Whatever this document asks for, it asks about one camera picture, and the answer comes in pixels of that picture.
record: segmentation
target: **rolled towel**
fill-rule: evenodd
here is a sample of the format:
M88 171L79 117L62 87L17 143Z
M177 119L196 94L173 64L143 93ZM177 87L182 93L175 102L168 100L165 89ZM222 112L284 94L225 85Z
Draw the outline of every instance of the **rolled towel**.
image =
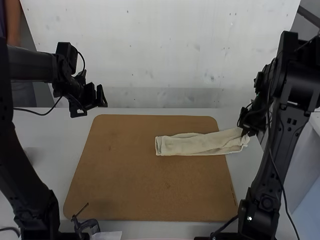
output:
M208 156L241 152L250 137L241 136L242 128L235 127L207 134L180 133L173 136L155 137L157 156Z

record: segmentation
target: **towel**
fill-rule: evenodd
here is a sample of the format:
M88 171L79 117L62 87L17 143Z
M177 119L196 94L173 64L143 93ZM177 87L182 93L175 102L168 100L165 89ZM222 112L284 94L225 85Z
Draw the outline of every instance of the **towel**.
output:
M207 134L180 133L173 136L155 137L157 156L208 156L241 152L250 137L241 136L242 128L235 127Z

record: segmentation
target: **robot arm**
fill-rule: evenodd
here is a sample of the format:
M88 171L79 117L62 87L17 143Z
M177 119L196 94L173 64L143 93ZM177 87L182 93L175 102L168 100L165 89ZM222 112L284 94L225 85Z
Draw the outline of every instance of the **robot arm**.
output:
M284 31L276 58L254 80L256 98L249 109L241 109L238 125L243 134L265 131L270 108L272 124L257 175L238 208L236 239L275 239L296 143L311 113L320 107L319 49L319 37L306 42L298 40L297 33ZM216 239L231 239L228 234L220 233Z
M11 81L52 83L54 97L66 97L72 118L87 115L94 107L106 107L102 86L86 84L86 70L75 77L78 51L59 42L56 53L33 52L7 46L0 38L0 190L10 202L23 240L83 240L83 226L60 233L59 204L52 190L40 180L16 135ZM91 227L93 221L86 221Z
M7 53L10 81L52 84L55 98L68 99L71 118L86 116L87 110L95 107L108 106L102 86L95 90L92 82L86 84L85 68L72 76L76 73L78 51L69 42L59 42L54 54L10 45Z

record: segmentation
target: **cork mat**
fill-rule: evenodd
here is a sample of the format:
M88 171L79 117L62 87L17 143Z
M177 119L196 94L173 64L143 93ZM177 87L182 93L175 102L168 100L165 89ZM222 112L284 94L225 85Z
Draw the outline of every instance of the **cork mat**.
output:
M67 194L70 219L226 221L237 201L224 155L156 156L155 137L218 131L209 116L97 116Z

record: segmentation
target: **wall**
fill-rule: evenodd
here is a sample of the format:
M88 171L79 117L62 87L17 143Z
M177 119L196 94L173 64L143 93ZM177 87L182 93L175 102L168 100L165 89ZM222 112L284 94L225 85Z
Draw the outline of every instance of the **wall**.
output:
M255 96L299 0L24 0L38 51L71 42L110 107L221 108Z
M320 236L320 177L292 214L302 240L319 239Z

